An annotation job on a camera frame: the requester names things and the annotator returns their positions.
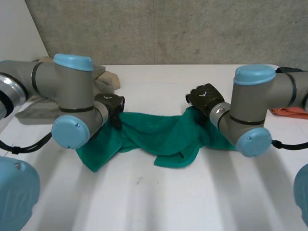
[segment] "white wall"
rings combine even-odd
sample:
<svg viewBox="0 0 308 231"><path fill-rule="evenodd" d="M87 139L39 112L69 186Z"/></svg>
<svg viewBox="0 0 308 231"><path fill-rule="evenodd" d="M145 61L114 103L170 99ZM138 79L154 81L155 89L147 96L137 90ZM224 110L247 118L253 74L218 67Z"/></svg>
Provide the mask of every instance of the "white wall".
<svg viewBox="0 0 308 231"><path fill-rule="evenodd" d="M0 0L0 61L32 61L42 56L48 54L24 0ZM0 132L13 115L0 121Z"/></svg>

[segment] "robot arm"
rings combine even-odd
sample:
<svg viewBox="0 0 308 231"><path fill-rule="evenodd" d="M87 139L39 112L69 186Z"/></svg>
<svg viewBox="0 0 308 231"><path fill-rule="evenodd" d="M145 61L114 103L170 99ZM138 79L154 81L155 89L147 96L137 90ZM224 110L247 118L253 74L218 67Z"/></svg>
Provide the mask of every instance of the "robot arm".
<svg viewBox="0 0 308 231"><path fill-rule="evenodd" d="M61 116L52 126L53 138L77 149L93 137L110 116L104 97L95 97L93 63L89 57L58 54L54 63L0 63L0 119L33 95L57 101ZM112 95L122 108L124 98Z"/></svg>
<svg viewBox="0 0 308 231"><path fill-rule="evenodd" d="M263 154L272 144L264 128L271 108L302 107L308 111L308 73L277 73L268 65L245 65L235 72L231 104L210 84L186 99L244 156Z"/></svg>

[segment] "orange cloth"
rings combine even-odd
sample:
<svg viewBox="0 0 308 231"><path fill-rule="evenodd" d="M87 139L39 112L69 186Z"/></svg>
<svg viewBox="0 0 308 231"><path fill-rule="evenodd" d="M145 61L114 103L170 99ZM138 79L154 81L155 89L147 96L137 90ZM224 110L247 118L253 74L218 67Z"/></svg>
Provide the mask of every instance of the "orange cloth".
<svg viewBox="0 0 308 231"><path fill-rule="evenodd" d="M300 107L290 107L290 108L274 108L270 110L273 114L279 116L286 116L292 118L299 118L299 119L308 119L307 112Z"/></svg>

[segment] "gray cloth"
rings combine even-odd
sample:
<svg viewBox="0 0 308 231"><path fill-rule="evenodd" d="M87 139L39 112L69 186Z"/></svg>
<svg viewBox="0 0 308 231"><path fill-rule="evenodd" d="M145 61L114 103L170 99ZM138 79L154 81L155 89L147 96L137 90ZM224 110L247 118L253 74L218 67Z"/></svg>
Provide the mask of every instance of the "gray cloth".
<svg viewBox="0 0 308 231"><path fill-rule="evenodd" d="M107 79L94 80L94 95L98 93L114 93L114 88L111 81ZM39 124L52 124L57 117L59 117L60 111L56 101L37 97L33 103L25 110L17 113L15 117L21 124L25 125L39 125Z"/></svg>

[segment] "black ring band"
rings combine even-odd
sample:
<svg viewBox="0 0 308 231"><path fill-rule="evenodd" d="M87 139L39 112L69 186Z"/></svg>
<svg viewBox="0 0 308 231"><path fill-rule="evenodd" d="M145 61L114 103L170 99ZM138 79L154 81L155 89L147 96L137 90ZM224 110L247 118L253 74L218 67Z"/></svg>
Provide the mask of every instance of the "black ring band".
<svg viewBox="0 0 308 231"><path fill-rule="evenodd" d="M217 122L217 129L218 129L218 130L219 130L219 124L220 124L221 119L222 119L222 118L226 115L226 113L228 113L228 112L230 112L230 110L225 111L225 112L221 115L221 117L219 117L218 122Z"/></svg>
<svg viewBox="0 0 308 231"><path fill-rule="evenodd" d="M17 83L22 88L22 90L24 91L25 96L26 96L26 101L29 99L29 92L27 91L26 87L18 79L14 78L13 76L6 74L4 72L0 72L0 75L6 76L7 78L10 78L15 83Z"/></svg>
<svg viewBox="0 0 308 231"><path fill-rule="evenodd" d="M3 103L6 109L6 115L4 118L8 117L9 114L12 113L14 110L14 104L11 101L11 99L3 92L0 90L0 101Z"/></svg>
<svg viewBox="0 0 308 231"><path fill-rule="evenodd" d="M305 104L307 102L307 99L308 99L308 93L305 95L305 97L303 98L303 101L302 101L302 107L305 108Z"/></svg>
<svg viewBox="0 0 308 231"><path fill-rule="evenodd" d="M233 121L239 123L239 124L244 124L244 125L261 125L264 124L265 119L261 120L261 121L243 121L243 120L239 120L237 118L234 118L233 116L230 115L230 119L232 119Z"/></svg>
<svg viewBox="0 0 308 231"><path fill-rule="evenodd" d="M61 108L61 107L59 107L59 110L61 112L66 112L66 113L78 113L78 112L92 111L94 108L95 108L94 106L86 107L86 108L78 108L78 109L68 109L68 108Z"/></svg>
<svg viewBox="0 0 308 231"><path fill-rule="evenodd" d="M31 75L31 82L32 82L33 89L34 89L35 92L36 92L37 94L39 94L39 95L40 95L40 92L39 92L39 89L38 89L38 87L37 87L37 82L36 82L36 79L35 79L35 75L36 75L36 73L37 73L38 67L39 67L41 64L42 64L42 63L37 63L37 64L34 66L34 68L33 68L33 70L32 70L32 75Z"/></svg>
<svg viewBox="0 0 308 231"><path fill-rule="evenodd" d="M290 107L294 103L295 98L296 98L296 94L297 94L296 83L295 83L294 77L291 74L289 74L289 73L285 73L285 74L289 77L289 79L292 83L292 97L290 99L290 102L286 106L286 107Z"/></svg>

